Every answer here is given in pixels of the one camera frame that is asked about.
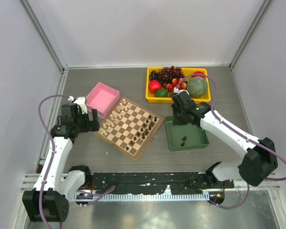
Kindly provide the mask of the green piece tray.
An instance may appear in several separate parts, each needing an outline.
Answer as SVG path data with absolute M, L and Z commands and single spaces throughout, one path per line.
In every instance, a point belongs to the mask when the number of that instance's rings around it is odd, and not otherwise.
M 173 125 L 173 116 L 167 116 L 164 126 L 170 151 L 203 149 L 209 145 L 205 130 L 195 125 Z

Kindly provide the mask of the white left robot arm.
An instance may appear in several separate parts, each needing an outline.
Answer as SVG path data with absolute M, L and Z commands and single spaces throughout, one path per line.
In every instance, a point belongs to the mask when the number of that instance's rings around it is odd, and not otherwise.
M 61 106 L 59 122 L 52 128 L 44 126 L 50 145 L 42 171 L 32 190 L 26 190 L 22 202 L 30 221 L 62 224 L 69 213 L 69 204 L 79 189 L 92 186 L 92 176 L 87 166 L 76 166 L 65 179 L 62 178 L 66 159 L 80 133 L 98 131 L 97 110 L 92 110 L 89 119 L 85 97 L 69 96 L 69 103 Z

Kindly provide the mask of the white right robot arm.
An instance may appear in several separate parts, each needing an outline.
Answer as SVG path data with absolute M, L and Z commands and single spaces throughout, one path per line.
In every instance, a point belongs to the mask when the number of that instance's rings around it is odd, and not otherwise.
M 209 131 L 230 146 L 239 161 L 217 162 L 208 169 L 207 185 L 217 188 L 226 180 L 242 179 L 257 187 L 278 166 L 275 145 L 269 138 L 263 140 L 246 133 L 223 118 L 205 102 L 196 104 L 185 91 L 173 98 L 173 124 L 192 124 Z

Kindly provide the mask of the green cantaloupe melon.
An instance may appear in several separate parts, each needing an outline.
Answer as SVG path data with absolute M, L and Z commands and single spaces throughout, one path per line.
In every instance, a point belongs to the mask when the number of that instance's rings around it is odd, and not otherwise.
M 187 91 L 191 97 L 197 98 L 207 92 L 207 81 L 203 77 L 193 77 L 187 83 Z

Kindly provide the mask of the pink open box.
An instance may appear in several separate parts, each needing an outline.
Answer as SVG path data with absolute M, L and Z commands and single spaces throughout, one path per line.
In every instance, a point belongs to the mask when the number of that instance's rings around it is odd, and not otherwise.
M 119 91 L 98 82 L 86 96 L 87 109 L 89 111 L 96 109 L 98 116 L 100 118 L 105 118 L 119 102 L 120 98 Z

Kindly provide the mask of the red cherry pile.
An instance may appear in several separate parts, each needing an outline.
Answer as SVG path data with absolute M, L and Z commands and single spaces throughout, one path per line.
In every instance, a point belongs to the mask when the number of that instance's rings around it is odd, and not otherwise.
M 179 78 L 179 79 L 173 78 L 170 83 L 166 83 L 166 84 L 164 85 L 164 89 L 166 89 L 166 90 L 168 91 L 167 97 L 172 97 L 172 96 L 174 95 L 174 88 L 178 85 L 178 83 L 179 83 L 182 79 L 183 79 L 183 78 Z M 186 81 L 183 81 L 183 82 L 178 86 L 178 89 L 181 89 L 181 90 L 186 90 L 186 88 L 187 88 Z

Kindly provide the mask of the green lime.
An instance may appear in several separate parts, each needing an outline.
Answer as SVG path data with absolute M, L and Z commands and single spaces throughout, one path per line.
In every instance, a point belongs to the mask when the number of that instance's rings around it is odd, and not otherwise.
M 168 96 L 168 91 L 164 88 L 159 89 L 154 94 L 155 97 L 164 97 L 166 98 Z

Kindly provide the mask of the wooden chessboard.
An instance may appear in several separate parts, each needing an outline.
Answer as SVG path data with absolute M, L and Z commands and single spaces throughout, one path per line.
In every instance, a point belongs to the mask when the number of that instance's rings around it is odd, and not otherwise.
M 122 97 L 101 121 L 100 129 L 94 135 L 132 160 L 137 160 L 163 121 L 164 118 L 160 115 Z

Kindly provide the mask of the yellow fruit tray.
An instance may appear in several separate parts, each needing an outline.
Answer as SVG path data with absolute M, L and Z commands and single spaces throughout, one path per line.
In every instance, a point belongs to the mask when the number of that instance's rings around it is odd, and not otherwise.
M 150 103 L 172 103 L 173 102 L 172 97 L 166 97 L 166 98 L 155 97 L 154 94 L 149 91 L 149 88 L 148 88 L 148 85 L 150 83 L 149 74 L 152 70 L 160 70 L 160 68 L 162 68 L 162 67 L 148 67 L 147 68 L 145 98 Z M 181 67 L 181 68 L 182 68 L 182 71 L 183 71 L 185 77 L 193 74 L 196 71 L 201 71 L 205 75 L 207 75 L 207 70 L 204 68 L 188 68 L 188 67 Z

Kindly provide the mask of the red apple right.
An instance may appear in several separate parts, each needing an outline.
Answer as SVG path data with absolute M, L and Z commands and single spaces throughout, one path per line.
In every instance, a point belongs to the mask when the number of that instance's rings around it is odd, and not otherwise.
M 204 74 L 203 72 L 201 72 L 201 71 L 196 71 L 196 72 L 194 72 L 193 75 L 192 75 L 192 78 L 194 78 L 194 77 L 202 77 L 202 78 L 205 78 L 205 74 Z

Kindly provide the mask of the red apple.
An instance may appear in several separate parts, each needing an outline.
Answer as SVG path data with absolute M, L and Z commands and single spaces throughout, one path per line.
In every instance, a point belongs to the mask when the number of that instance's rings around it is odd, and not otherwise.
M 204 74 L 203 72 L 201 72 L 201 71 L 196 71 L 196 72 L 194 72 L 193 75 L 192 75 L 192 78 L 194 78 L 194 77 L 202 77 L 202 78 L 205 78 L 205 74 Z
M 162 89 L 162 84 L 158 80 L 152 80 L 150 81 L 148 88 L 149 91 L 154 94 L 157 90 Z

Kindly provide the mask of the red apple left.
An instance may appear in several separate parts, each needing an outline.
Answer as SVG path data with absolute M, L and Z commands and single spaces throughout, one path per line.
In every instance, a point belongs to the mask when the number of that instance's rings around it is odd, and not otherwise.
M 162 84 L 158 80 L 152 80 L 150 81 L 148 88 L 149 91 L 154 94 L 157 90 L 162 89 Z

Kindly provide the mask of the dark grape bunch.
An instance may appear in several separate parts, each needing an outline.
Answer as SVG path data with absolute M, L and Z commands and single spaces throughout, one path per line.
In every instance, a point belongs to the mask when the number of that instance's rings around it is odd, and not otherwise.
M 172 79 L 184 78 L 185 75 L 180 67 L 164 67 L 160 70 L 152 70 L 149 74 L 150 81 L 157 80 L 161 83 L 169 83 Z

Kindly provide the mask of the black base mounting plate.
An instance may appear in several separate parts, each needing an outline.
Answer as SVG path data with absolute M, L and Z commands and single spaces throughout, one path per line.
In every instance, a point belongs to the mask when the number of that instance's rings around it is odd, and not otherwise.
M 173 195 L 201 194 L 206 189 L 231 189 L 233 181 L 217 181 L 212 175 L 198 172 L 148 172 L 148 173 L 94 173 L 88 177 L 81 190 L 92 189 L 97 194 L 115 186 L 117 195 L 163 194 L 169 187 Z

